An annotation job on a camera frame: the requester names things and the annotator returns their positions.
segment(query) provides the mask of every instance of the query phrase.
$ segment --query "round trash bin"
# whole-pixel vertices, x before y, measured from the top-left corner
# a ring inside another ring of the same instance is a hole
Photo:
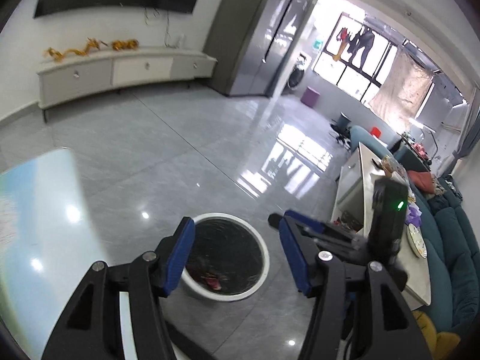
[[[337,127],[340,130],[345,131],[350,122],[351,120],[342,112],[337,120]]]
[[[270,268],[260,234],[240,218],[219,212],[193,221],[195,241],[183,282],[196,294],[220,302],[245,299],[257,291]]]

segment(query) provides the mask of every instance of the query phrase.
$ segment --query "beige curtain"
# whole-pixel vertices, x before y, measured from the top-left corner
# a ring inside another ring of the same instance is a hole
[[[398,50],[385,83],[368,103],[376,115],[401,134],[410,129],[422,105],[433,74],[418,65],[406,52]]]

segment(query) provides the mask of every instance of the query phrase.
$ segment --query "blue gripper pad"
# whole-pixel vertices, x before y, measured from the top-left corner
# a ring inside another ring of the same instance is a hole
[[[166,261],[166,276],[163,284],[163,291],[166,296],[170,295],[177,288],[194,240],[195,222],[189,219],[181,230],[177,242]]]
[[[310,227],[313,231],[319,234],[323,233],[323,230],[325,229],[321,222],[311,219],[308,216],[302,215],[294,210],[285,211],[284,216],[290,216],[294,220],[303,223],[304,225]]]
[[[295,211],[287,212],[300,215]],[[297,288],[305,296],[307,296],[311,290],[311,284],[308,278],[307,263],[303,258],[300,247],[298,246],[295,237],[293,237],[292,233],[290,232],[289,226],[287,225],[285,219],[280,220],[278,232],[280,233],[280,242],[282,243],[286,260],[289,262],[290,270],[292,271],[293,280],[295,280]]]

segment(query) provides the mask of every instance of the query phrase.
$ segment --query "white bin rim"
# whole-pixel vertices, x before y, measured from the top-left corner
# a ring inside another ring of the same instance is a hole
[[[198,224],[203,221],[206,221],[207,219],[229,220],[231,222],[237,223],[238,225],[242,226],[245,230],[247,230],[250,234],[252,234],[252,236],[255,238],[256,242],[258,243],[258,246],[260,247],[260,251],[262,253],[262,260],[263,260],[262,273],[260,274],[260,278],[253,285],[252,288],[249,288],[248,290],[246,290],[245,292],[242,292],[241,294],[235,294],[235,295],[216,294],[212,291],[205,289],[200,284],[198,284],[195,280],[192,279],[192,277],[189,275],[186,268],[183,268],[183,272],[181,274],[181,278],[183,282],[198,295],[201,295],[202,297],[207,299],[216,300],[218,302],[235,302],[236,300],[242,300],[242,299],[248,298],[262,286],[265,279],[267,278],[268,271],[270,269],[270,255],[268,254],[268,249],[267,249],[267,245],[265,244],[265,241],[263,240],[260,233],[257,230],[255,230],[255,228],[253,228],[253,226],[251,226],[249,223],[247,223],[243,219],[240,219],[230,214],[223,214],[221,212],[208,212],[207,214],[201,214],[201,215],[195,216],[195,218],[193,218],[193,221],[195,222],[195,224]]]

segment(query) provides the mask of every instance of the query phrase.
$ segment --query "coffee table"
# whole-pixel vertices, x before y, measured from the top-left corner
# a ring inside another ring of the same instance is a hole
[[[331,218],[334,221],[343,211],[350,212],[355,219],[363,224],[362,230],[358,233],[364,237],[367,237],[370,231],[374,214],[371,208],[374,182],[376,178],[385,175],[383,170],[375,167],[372,160],[380,162],[380,158],[360,143],[358,149],[340,171]],[[422,305],[429,305],[431,290],[427,259],[417,257],[411,249],[407,239],[407,226],[404,227],[398,258],[409,275],[402,295],[410,309],[415,310]]]

